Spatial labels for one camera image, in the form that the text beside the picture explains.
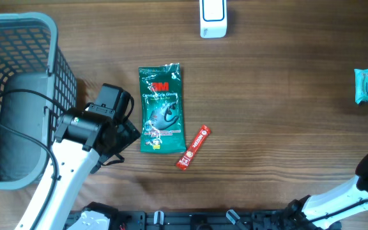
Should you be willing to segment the green 3M gloves packet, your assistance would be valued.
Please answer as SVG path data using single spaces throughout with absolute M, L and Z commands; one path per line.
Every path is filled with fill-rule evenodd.
M 141 151 L 171 154 L 186 151 L 181 66 L 140 67 Z

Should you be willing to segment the red coffee stick sachet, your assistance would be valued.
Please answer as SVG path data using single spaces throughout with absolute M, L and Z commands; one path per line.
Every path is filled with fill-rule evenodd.
M 181 169 L 182 171 L 187 170 L 191 161 L 195 157 L 199 148 L 203 145 L 206 138 L 211 134 L 211 130 L 206 125 L 202 125 L 200 130 L 198 131 L 196 137 L 192 141 L 191 145 L 188 147 L 186 152 L 177 162 L 176 167 Z

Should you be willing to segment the pale green wipes packet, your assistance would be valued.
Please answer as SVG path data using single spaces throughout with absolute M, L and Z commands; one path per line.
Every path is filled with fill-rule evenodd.
M 368 102 L 368 69 L 354 69 L 355 73 L 355 102 Z

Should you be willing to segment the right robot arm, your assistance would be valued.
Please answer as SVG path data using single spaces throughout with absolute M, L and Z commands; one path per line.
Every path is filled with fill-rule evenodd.
M 286 210 L 292 229 L 331 229 L 342 219 L 368 211 L 368 154 L 347 182 L 324 194 L 293 201 Z

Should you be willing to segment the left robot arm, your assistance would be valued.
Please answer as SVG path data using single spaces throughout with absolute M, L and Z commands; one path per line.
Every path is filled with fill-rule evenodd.
M 85 109 L 72 107 L 59 117 L 54 143 L 41 181 L 17 229 L 62 229 L 89 174 L 117 164 L 121 152 L 140 133 L 129 121 L 133 96 L 103 84 L 98 98 Z

